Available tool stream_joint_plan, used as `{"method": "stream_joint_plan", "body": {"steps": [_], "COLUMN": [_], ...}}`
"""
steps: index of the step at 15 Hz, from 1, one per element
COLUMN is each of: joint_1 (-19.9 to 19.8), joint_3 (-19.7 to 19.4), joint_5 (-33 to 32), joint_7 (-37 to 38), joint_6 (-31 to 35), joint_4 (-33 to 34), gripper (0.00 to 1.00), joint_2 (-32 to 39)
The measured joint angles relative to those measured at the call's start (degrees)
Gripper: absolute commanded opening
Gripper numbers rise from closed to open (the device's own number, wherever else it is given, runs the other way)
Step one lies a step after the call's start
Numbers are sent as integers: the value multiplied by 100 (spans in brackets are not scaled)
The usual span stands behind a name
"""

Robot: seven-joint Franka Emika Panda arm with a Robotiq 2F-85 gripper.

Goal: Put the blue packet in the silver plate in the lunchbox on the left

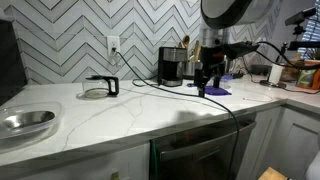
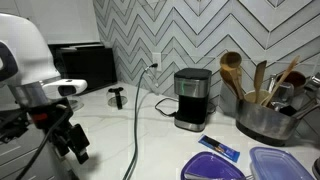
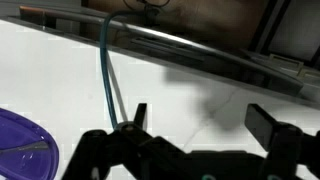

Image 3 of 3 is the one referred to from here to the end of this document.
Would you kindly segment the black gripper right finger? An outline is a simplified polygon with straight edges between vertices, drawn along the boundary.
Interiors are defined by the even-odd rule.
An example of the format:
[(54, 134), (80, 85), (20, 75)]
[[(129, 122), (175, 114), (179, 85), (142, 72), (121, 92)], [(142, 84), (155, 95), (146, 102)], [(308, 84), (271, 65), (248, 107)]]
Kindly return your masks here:
[(300, 180), (297, 167), (304, 165), (320, 177), (320, 136), (277, 121), (258, 104), (249, 104), (245, 127), (267, 152), (259, 170), (259, 180)]

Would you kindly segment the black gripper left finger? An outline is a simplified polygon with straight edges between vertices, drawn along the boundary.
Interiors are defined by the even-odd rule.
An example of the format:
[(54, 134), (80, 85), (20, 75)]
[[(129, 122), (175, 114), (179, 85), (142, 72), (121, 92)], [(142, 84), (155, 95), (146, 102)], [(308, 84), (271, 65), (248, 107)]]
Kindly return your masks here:
[(107, 134), (85, 132), (63, 174), (63, 180), (106, 180), (112, 167), (123, 165), (137, 180), (182, 180), (184, 153), (143, 130), (147, 104), (140, 103), (132, 121)]

